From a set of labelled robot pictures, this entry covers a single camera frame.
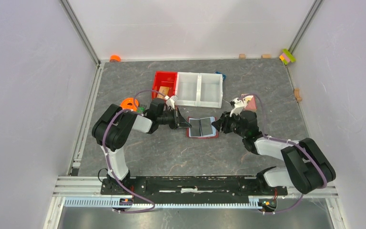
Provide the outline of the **gold striped credit card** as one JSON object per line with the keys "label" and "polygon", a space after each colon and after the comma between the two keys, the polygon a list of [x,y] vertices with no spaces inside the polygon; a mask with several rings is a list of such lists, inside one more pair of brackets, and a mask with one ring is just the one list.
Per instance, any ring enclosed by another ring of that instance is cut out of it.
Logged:
{"label": "gold striped credit card", "polygon": [[159,87],[159,93],[158,93],[158,95],[157,95],[157,98],[162,98],[162,99],[164,99],[165,98],[165,96],[167,96],[168,95],[168,92],[169,92],[169,90],[170,90],[170,87],[168,87],[168,86],[160,86]]}

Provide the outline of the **red card holder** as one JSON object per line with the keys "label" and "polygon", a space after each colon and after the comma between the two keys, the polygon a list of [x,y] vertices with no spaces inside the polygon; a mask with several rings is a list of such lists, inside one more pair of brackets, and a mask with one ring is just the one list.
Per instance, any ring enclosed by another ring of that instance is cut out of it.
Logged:
{"label": "red card holder", "polygon": [[189,124],[192,126],[187,129],[186,135],[189,138],[217,138],[218,132],[212,122],[216,119],[213,116],[205,118],[188,118]]}

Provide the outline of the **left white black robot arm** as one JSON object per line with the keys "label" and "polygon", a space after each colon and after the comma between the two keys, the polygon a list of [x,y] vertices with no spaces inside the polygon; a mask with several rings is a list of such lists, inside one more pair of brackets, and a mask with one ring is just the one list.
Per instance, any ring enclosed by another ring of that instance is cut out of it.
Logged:
{"label": "left white black robot arm", "polygon": [[95,123],[91,134],[104,152],[108,177],[114,179],[112,188],[118,194],[126,194],[131,188],[131,182],[126,178],[130,171],[124,156],[130,132],[152,134],[160,125],[168,125],[172,130],[192,127],[178,107],[161,98],[153,99],[143,114],[111,104]]}

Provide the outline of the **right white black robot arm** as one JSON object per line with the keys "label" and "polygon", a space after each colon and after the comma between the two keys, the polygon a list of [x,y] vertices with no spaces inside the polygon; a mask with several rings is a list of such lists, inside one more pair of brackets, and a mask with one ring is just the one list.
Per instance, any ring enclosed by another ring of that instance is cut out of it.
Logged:
{"label": "right white black robot arm", "polygon": [[271,167],[257,173],[256,189],[263,195],[270,194],[275,187],[294,187],[308,194],[325,188],[336,178],[335,169],[313,139],[293,141],[265,135],[259,130],[257,115],[252,111],[224,112],[212,126],[221,133],[239,135],[247,151],[284,162],[285,167]]}

